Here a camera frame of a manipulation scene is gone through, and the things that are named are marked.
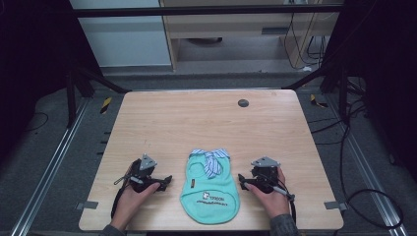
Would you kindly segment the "light wooden desk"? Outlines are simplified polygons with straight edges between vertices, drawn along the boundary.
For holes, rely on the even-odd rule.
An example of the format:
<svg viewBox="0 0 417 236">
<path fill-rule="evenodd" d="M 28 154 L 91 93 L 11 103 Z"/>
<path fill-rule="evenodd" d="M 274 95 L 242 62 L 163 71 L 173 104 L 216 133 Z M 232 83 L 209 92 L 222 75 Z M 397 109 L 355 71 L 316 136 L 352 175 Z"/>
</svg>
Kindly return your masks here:
<svg viewBox="0 0 417 236">
<path fill-rule="evenodd" d="M 158 0 L 162 7 L 233 6 L 233 5 L 307 5 L 338 4 L 344 0 Z M 281 38 L 290 64 L 307 64 L 304 56 L 314 36 L 330 36 L 339 14 L 282 13 L 165 16 L 169 45 L 185 38 L 276 35 Z"/>
</svg>

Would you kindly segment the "dark curtain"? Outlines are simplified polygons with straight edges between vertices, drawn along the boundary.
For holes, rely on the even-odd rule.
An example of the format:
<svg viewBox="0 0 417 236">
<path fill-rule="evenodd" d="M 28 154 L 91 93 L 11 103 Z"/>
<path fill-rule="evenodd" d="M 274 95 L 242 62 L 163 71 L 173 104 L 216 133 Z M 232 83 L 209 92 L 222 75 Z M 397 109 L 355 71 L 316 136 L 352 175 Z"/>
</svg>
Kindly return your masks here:
<svg viewBox="0 0 417 236">
<path fill-rule="evenodd" d="M 66 86 L 75 66 L 100 74 L 70 0 L 0 0 L 0 164 L 42 97 Z"/>
<path fill-rule="evenodd" d="M 417 0 L 344 0 L 325 56 L 334 66 L 324 88 L 340 79 L 340 68 L 366 82 L 368 104 L 394 157 L 417 183 Z"/>
</svg>

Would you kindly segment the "teal pet shirt striped bow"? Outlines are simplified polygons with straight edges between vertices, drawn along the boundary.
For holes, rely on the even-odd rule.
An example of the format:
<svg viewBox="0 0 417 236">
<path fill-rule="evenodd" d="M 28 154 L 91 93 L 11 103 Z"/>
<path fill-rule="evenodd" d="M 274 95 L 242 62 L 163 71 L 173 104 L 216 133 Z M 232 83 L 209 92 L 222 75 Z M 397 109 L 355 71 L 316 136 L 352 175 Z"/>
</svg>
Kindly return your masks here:
<svg viewBox="0 0 417 236">
<path fill-rule="evenodd" d="M 237 215 L 240 198 L 230 170 L 230 156 L 224 148 L 191 151 L 180 203 L 192 219 L 221 224 Z"/>
</svg>

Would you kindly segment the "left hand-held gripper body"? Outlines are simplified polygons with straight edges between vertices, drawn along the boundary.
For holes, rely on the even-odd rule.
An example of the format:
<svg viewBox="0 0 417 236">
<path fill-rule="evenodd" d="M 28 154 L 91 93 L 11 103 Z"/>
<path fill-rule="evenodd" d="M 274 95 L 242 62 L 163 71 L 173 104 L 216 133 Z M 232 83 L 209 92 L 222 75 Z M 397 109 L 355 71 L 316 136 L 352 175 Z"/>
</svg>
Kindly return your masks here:
<svg viewBox="0 0 417 236">
<path fill-rule="evenodd" d="M 151 173 L 156 166 L 157 162 L 146 153 L 132 163 L 128 180 L 135 192 L 140 193 L 153 183 Z"/>
</svg>

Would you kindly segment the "black metal frame stand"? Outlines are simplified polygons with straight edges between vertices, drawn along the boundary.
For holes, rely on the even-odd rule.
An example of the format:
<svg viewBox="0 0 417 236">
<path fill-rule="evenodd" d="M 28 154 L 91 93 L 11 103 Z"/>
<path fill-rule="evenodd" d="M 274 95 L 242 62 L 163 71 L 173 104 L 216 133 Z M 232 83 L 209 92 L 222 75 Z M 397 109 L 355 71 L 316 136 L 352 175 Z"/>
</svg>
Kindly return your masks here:
<svg viewBox="0 0 417 236">
<path fill-rule="evenodd" d="M 305 76 L 301 80 L 283 87 L 283 89 L 296 90 L 308 82 L 323 77 L 320 85 L 320 90 L 324 93 L 331 92 L 335 87 L 338 87 L 338 114 L 342 121 L 347 124 L 347 84 L 348 75 L 347 68 L 339 63 L 324 63 L 321 68 Z"/>
<path fill-rule="evenodd" d="M 73 126 L 77 117 L 75 89 L 79 90 L 79 92 L 82 94 L 82 97 L 92 97 L 94 95 L 94 89 L 89 82 L 90 80 L 98 82 L 117 93 L 129 92 L 128 89 L 121 88 L 106 80 L 103 76 L 96 74 L 86 68 L 74 68 L 70 70 L 66 76 L 68 128 Z"/>
</svg>

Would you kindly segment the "aluminium floor rail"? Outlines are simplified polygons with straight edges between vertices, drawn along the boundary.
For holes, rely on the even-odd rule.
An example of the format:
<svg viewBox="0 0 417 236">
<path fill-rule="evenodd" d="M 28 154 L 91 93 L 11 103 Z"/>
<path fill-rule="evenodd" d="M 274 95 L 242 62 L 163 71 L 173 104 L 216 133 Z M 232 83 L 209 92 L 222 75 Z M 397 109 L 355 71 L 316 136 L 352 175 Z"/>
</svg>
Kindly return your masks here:
<svg viewBox="0 0 417 236">
<path fill-rule="evenodd" d="M 391 236 L 409 236 L 405 226 L 403 225 L 404 214 L 401 207 L 390 195 L 385 192 L 381 182 L 366 160 L 363 151 L 359 148 L 354 135 L 350 132 L 350 115 L 352 114 L 352 111 L 347 110 L 348 123 L 345 124 L 338 114 L 336 101 L 333 97 L 328 98 L 328 105 L 334 113 L 335 117 L 339 119 L 339 127 L 343 132 L 339 151 L 339 179 L 341 190 L 345 198 L 345 203 L 348 205 L 348 208 L 351 208 L 353 212 L 355 212 L 366 222 L 374 225 L 375 227 L 387 230 Z M 354 191 L 351 194 L 346 193 L 343 178 L 343 149 L 345 146 L 349 147 L 351 156 L 355 161 L 356 166 L 366 185 L 365 189 Z M 358 208 L 351 205 L 354 198 L 361 194 L 369 194 L 371 196 L 383 220 L 383 223 L 378 223 L 371 220 L 369 217 L 360 212 Z"/>
<path fill-rule="evenodd" d="M 50 161 L 48 162 L 48 165 L 40 180 L 38 181 L 29 202 L 27 203 L 24 211 L 12 228 L 10 236 L 27 236 L 30 227 L 36 218 L 38 211 L 49 191 L 49 188 L 60 168 L 60 165 L 66 156 L 72 140 L 80 127 L 80 124 L 89 106 L 89 102 L 89 98 L 81 99 L 80 105 L 76 110 L 76 117 L 73 124 L 65 130 L 65 133 L 61 138 L 57 148 L 55 149 Z"/>
</svg>

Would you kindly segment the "black horizontal metal bar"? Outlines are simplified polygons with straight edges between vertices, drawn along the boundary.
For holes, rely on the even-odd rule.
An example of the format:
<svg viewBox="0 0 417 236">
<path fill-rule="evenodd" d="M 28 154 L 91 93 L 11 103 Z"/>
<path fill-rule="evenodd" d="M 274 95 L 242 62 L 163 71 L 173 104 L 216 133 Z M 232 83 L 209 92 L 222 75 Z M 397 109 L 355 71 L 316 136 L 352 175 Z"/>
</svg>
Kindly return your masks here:
<svg viewBox="0 0 417 236">
<path fill-rule="evenodd" d="M 77 9 L 71 14 L 78 18 L 147 17 L 147 16 L 199 16 L 235 14 L 282 14 L 340 12 L 343 4 L 307 5 L 236 5 L 236 6 L 186 6 L 156 8 Z"/>
</svg>

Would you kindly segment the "yellow black striped tape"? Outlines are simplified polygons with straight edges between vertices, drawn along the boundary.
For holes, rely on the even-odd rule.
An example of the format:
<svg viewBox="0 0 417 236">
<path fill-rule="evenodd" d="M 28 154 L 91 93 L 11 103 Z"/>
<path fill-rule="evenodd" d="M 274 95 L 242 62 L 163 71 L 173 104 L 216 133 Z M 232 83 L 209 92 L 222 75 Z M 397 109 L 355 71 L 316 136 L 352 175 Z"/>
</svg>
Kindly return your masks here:
<svg viewBox="0 0 417 236">
<path fill-rule="evenodd" d="M 107 109 L 109 107 L 109 104 L 110 104 L 111 100 L 112 100 L 112 97 L 106 97 L 104 99 L 103 104 L 102 104 L 102 106 L 100 108 L 100 111 L 99 111 L 100 114 L 106 113 L 106 111 L 107 111 Z"/>
<path fill-rule="evenodd" d="M 310 94 L 310 102 L 313 105 L 319 106 L 321 108 L 327 108 L 328 104 L 325 102 L 318 102 L 316 97 L 313 94 Z"/>
</svg>

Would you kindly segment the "white cabinet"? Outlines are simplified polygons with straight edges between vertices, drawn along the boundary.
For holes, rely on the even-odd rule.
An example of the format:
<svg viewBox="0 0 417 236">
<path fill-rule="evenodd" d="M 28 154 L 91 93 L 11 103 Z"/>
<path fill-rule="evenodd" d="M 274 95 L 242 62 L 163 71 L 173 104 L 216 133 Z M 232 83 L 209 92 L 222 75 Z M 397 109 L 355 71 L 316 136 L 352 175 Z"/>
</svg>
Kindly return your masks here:
<svg viewBox="0 0 417 236">
<path fill-rule="evenodd" d="M 70 0 L 75 10 L 159 7 L 158 0 Z M 101 68 L 170 66 L 161 16 L 79 18 Z"/>
</svg>

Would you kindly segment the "grey metal table bracket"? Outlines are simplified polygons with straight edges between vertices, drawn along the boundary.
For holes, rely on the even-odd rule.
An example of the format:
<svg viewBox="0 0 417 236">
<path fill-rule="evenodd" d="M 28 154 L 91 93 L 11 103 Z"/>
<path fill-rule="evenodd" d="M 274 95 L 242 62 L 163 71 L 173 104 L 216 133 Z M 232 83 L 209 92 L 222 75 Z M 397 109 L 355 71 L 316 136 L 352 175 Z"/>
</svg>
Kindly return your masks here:
<svg viewBox="0 0 417 236">
<path fill-rule="evenodd" d="M 339 209 L 340 211 L 345 211 L 348 209 L 348 205 L 346 203 L 339 203 L 336 201 L 333 202 L 324 202 L 326 209 Z"/>
<path fill-rule="evenodd" d="M 98 202 L 85 201 L 82 203 L 77 203 L 75 206 L 75 209 L 77 210 L 83 210 L 85 208 L 96 209 L 97 206 L 98 206 Z"/>
</svg>

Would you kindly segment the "person's left hand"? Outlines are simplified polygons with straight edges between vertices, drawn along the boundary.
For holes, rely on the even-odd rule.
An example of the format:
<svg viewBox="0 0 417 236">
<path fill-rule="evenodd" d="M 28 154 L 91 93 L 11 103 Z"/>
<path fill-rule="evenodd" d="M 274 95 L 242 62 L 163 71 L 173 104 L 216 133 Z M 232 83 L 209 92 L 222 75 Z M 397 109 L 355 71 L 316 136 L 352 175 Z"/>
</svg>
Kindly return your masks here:
<svg viewBox="0 0 417 236">
<path fill-rule="evenodd" d="M 119 231 L 124 231 L 138 213 L 141 205 L 156 192 L 159 186 L 159 183 L 153 183 L 140 193 L 137 193 L 131 186 L 127 186 L 118 200 L 110 225 Z"/>
</svg>

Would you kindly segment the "person's right hand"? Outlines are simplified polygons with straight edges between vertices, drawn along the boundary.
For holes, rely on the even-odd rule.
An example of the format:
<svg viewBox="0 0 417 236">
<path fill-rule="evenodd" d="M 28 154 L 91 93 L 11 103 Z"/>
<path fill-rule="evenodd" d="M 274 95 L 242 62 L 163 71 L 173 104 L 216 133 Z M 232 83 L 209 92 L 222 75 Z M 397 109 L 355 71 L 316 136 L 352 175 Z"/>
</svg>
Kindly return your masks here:
<svg viewBox="0 0 417 236">
<path fill-rule="evenodd" d="M 271 192 L 266 194 L 257 187 L 254 191 L 250 191 L 262 204 L 269 218 L 281 214 L 290 213 L 290 204 L 287 197 L 279 192 Z"/>
</svg>

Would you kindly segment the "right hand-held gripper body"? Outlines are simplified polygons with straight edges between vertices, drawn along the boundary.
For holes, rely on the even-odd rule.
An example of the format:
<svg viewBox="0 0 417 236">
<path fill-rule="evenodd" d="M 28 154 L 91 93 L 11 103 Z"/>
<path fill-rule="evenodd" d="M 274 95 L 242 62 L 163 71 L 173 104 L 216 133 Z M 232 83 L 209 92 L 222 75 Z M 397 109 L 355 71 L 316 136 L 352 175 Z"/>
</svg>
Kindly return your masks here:
<svg viewBox="0 0 417 236">
<path fill-rule="evenodd" d="M 255 178 L 253 185 L 263 193 L 273 192 L 273 188 L 278 186 L 278 171 L 280 163 L 267 156 L 261 157 L 251 162 L 253 169 L 252 176 Z"/>
</svg>

